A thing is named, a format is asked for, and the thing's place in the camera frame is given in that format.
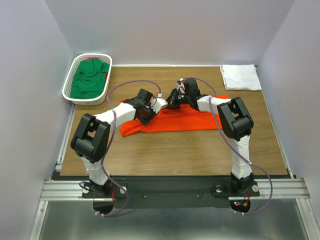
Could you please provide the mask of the orange t shirt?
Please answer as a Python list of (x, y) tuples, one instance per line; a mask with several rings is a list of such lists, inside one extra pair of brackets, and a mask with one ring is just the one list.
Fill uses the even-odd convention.
[(120, 127), (123, 137), (142, 133), (183, 132), (217, 130), (222, 127), (220, 117), (211, 112), (197, 111), (189, 105), (182, 105), (179, 110), (162, 109), (148, 125), (143, 125), (138, 119), (125, 122)]

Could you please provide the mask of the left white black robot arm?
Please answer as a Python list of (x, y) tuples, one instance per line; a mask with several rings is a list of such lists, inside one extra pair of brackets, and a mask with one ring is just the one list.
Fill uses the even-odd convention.
[(136, 97), (124, 100), (114, 109), (82, 116), (70, 147), (83, 161), (89, 174), (89, 182), (80, 184), (85, 194), (93, 193), (94, 196), (104, 198), (113, 193), (113, 184), (110, 174), (104, 168), (104, 159), (116, 128), (135, 119), (147, 126), (167, 104), (160, 93), (154, 97), (151, 92), (140, 89)]

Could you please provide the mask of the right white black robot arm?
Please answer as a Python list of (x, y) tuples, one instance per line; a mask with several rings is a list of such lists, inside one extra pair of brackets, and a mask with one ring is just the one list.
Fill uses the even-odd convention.
[(197, 78), (177, 81), (167, 98), (168, 108), (180, 109), (188, 105), (198, 112), (211, 113), (223, 139), (231, 148), (232, 169), (230, 189), (235, 195), (247, 192), (254, 183), (249, 153), (249, 142), (254, 121), (242, 98), (219, 98), (216, 94), (202, 94)]

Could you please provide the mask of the green t shirt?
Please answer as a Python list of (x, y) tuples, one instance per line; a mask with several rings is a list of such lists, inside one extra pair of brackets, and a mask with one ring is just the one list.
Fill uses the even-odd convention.
[(92, 57), (82, 60), (73, 76), (70, 98), (94, 99), (99, 97), (105, 88), (110, 64)]

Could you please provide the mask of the white plastic laundry basket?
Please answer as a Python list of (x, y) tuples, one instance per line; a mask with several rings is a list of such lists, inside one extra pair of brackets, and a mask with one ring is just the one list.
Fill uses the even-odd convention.
[[(104, 60), (105, 62), (109, 63), (111, 68), (109, 71), (109, 75), (107, 77), (107, 80), (104, 83), (104, 88), (103, 88), (103, 92), (95, 97), (95, 98), (89, 98), (89, 99), (78, 99), (78, 98), (72, 98), (71, 97), (71, 91), (72, 91), (72, 83), (74, 80), (74, 76), (76, 74), (76, 70), (79, 66), (79, 64), (85, 60), (86, 58), (89, 57), (98, 57), (102, 60)], [(112, 69), (112, 65), (113, 65), (113, 59), (107, 55), (107, 54), (103, 54), (103, 53), (84, 53), (84, 54), (80, 54), (78, 55), (72, 62), (68, 74), (66, 76), (66, 79), (64, 81), (64, 85), (63, 85), (63, 89), (62, 89), (62, 96), (68, 100), (73, 102), (76, 105), (81, 105), (81, 106), (96, 106), (99, 104), (102, 104), (107, 96), (107, 89), (109, 86), (109, 81), (110, 81), (110, 76), (111, 76), (111, 69)]]

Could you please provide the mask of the folded white t shirt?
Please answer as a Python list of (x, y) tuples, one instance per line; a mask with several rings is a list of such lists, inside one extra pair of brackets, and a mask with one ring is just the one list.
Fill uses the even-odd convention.
[(220, 66), (226, 91), (261, 91), (262, 87), (253, 64)]

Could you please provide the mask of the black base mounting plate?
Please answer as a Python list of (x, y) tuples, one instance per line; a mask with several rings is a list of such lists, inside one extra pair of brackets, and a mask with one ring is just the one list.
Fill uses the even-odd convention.
[(93, 209), (113, 213), (125, 209), (235, 208), (248, 211), (250, 198), (260, 196), (258, 183), (249, 176), (236, 180), (229, 175), (125, 176), (98, 185), (82, 181), (82, 197)]

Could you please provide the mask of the aluminium frame rail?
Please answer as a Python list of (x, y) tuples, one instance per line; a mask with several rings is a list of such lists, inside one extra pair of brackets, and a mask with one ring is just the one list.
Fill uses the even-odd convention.
[[(94, 210), (82, 197), (89, 180), (64, 141), (62, 170), (43, 183), (32, 240), (317, 240), (320, 227), (302, 178), (294, 177), (264, 105), (248, 106), (254, 119), (249, 158), (260, 195), (243, 215), (229, 208), (121, 208)], [(115, 177), (230, 176), (231, 149), (216, 130), (116, 133), (106, 156)]]

